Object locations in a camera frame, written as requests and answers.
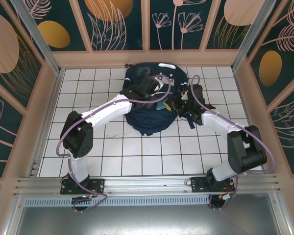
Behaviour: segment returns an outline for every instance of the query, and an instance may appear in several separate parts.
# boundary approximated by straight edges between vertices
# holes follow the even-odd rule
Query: dark teal wallpaper
[[[266,19],[266,22],[264,23],[262,29],[259,31],[257,37],[255,38],[253,44],[251,45],[251,47],[249,48],[248,52],[247,52],[247,56],[249,57],[249,55],[251,54],[251,52],[254,50],[255,48],[255,45],[257,44],[258,42],[258,39],[259,37],[263,34],[264,30],[266,29],[269,21],[271,20],[273,14],[275,13],[277,7],[279,6],[279,4],[281,3],[281,0],[276,0],[275,4],[274,4],[274,7],[272,9],[272,11],[270,12],[269,16],[267,17]]]
[[[250,64],[267,104],[294,79],[294,0],[288,1]]]
[[[0,4],[0,84],[27,106],[41,64]]]
[[[199,49],[211,2],[150,0],[150,50]]]
[[[271,112],[271,118],[294,174],[294,91]]]
[[[221,0],[207,49],[238,49],[262,1]]]
[[[22,122],[22,114],[0,96],[0,177]]]
[[[78,0],[93,50],[142,50],[141,0]]]

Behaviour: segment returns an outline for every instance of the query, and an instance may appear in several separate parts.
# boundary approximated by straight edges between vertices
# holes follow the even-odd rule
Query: floor tile
[[[202,67],[204,78],[219,78],[216,67]]]
[[[103,145],[104,156],[122,156],[122,139],[105,139]]]
[[[219,147],[216,136],[200,136],[199,145],[202,154],[205,153],[219,153]]]
[[[203,174],[200,154],[182,155],[184,174]]]
[[[221,136],[217,136],[220,153],[227,153],[227,141]]]
[[[88,174],[91,177],[100,176],[102,158],[87,158]]]
[[[93,148],[87,154],[89,157],[101,157],[103,149],[103,139],[93,139]]]
[[[160,138],[143,138],[143,155],[161,155]]]
[[[180,140],[178,137],[162,137],[161,149],[163,155],[181,154]]]
[[[89,107],[74,107],[73,111],[76,111],[78,114],[82,114],[84,112],[88,112],[90,110]]]
[[[241,97],[238,91],[224,91],[225,101],[227,104],[241,104]]]
[[[122,157],[103,157],[102,176],[121,176]]]
[[[124,138],[123,156],[141,156],[142,138]]]
[[[195,128],[191,129],[189,123],[186,120],[178,121],[178,130],[180,136],[197,136],[196,124]]]
[[[59,139],[63,130],[64,123],[53,123],[51,126],[49,139]]]
[[[197,134],[199,136],[215,136],[216,132],[210,127],[197,125]]]
[[[72,111],[72,108],[56,108],[53,122],[65,122]]]
[[[122,90],[124,80],[111,80],[109,92],[120,92]]]
[[[96,69],[82,69],[80,70],[79,80],[93,81],[95,78]]]
[[[227,107],[231,118],[246,118],[242,104],[228,104]]]
[[[231,119],[232,122],[241,124],[243,126],[249,126],[247,119]]]
[[[105,125],[94,129],[94,138],[104,138]]]
[[[39,177],[59,177],[62,158],[44,158]]]
[[[111,69],[110,80],[124,80],[125,79],[125,68]]]
[[[174,121],[166,130],[161,132],[161,137],[178,136],[177,121]]]
[[[222,116],[224,116],[224,117],[226,117],[226,118],[230,118],[230,116],[229,116],[229,112],[228,112],[228,110],[227,110],[227,105],[225,105],[225,104],[214,104],[213,106],[216,108],[216,110],[217,110]]]
[[[220,77],[233,77],[231,67],[217,67]]]
[[[108,93],[93,93],[90,106],[98,107],[108,101]]]
[[[61,86],[61,94],[74,94],[76,93],[77,81],[64,81]]]
[[[80,70],[65,70],[64,81],[78,81]]]
[[[188,78],[194,77],[194,75],[199,75],[203,78],[201,67],[187,67]]]
[[[135,130],[126,121],[124,122],[124,131],[123,131],[123,137],[124,138],[141,137],[141,136],[142,136],[142,134],[140,132]]]
[[[222,163],[226,162],[228,160],[227,153],[221,153],[221,161]]]
[[[44,155],[45,158],[58,157],[55,151],[56,151],[56,148],[57,148],[59,141],[60,140],[48,140],[45,155]],[[64,153],[63,144],[60,145],[59,153],[60,154]]]
[[[96,69],[95,80],[110,80],[110,69]]]
[[[220,154],[202,154],[201,158],[204,166],[204,173],[207,173],[209,169],[221,164]]]
[[[162,175],[161,156],[143,156],[143,175]]]
[[[205,84],[207,91],[221,91],[221,82],[219,78],[206,78]]]
[[[182,154],[200,154],[198,137],[180,137]]]
[[[122,138],[123,122],[108,122],[106,124],[105,138]]]
[[[183,174],[181,155],[162,156],[162,164],[164,175]]]
[[[142,175],[142,156],[123,157],[122,176]]]
[[[109,92],[110,81],[95,81],[93,93],[107,93]]]
[[[220,79],[220,81],[221,81],[223,90],[237,90],[237,86],[236,86],[234,78],[223,78],[223,79]]]
[[[214,104],[225,104],[225,99],[222,91],[210,92],[208,91],[209,103]]]
[[[61,94],[58,99],[57,108],[73,107],[75,94]]]
[[[79,81],[76,93],[91,93],[94,81]]]
[[[65,158],[63,158],[63,161],[62,161],[61,171],[60,171],[60,177],[63,177],[65,175],[67,175],[69,172],[70,172],[70,170],[69,170],[68,158],[65,157]]]
[[[92,94],[76,94],[74,107],[90,107]]]

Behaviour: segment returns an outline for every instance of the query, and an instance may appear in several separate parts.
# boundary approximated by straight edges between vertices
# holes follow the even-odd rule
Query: black mounting plate
[[[227,192],[227,187],[224,184],[234,191],[233,180],[230,178],[217,182],[213,188],[209,186],[205,176],[191,178],[192,192]]]
[[[103,193],[104,190],[104,179],[89,179],[85,184],[84,181],[81,183],[85,188],[94,191]],[[73,194],[81,194],[81,195],[89,195],[89,192],[81,189],[72,179],[62,180],[61,183],[61,195],[73,195]]]

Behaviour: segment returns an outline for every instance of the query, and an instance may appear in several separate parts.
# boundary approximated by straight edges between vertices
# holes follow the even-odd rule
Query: floral wallpaper
[[[150,0],[150,50],[199,49],[211,0]]]

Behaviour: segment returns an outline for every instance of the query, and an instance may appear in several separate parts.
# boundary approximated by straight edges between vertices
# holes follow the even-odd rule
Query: beige circle
[[[105,4],[106,8],[101,6],[101,2]],[[121,11],[124,18],[127,17],[133,9],[133,0],[85,0],[86,6],[90,12],[102,21],[110,21],[110,17],[104,17],[104,15],[107,16],[107,12],[109,12],[112,17],[113,10],[110,2],[115,10],[119,9]]]
[[[244,26],[253,23],[263,0],[227,0],[224,17],[229,24]]]
[[[282,59],[278,52],[267,51],[261,59],[259,78],[266,87],[272,86],[278,79],[282,69]]]
[[[12,25],[0,15],[0,72],[11,72],[19,60],[19,41]]]
[[[70,44],[67,30],[55,21],[44,21],[38,25],[41,34],[49,46],[64,48]]]

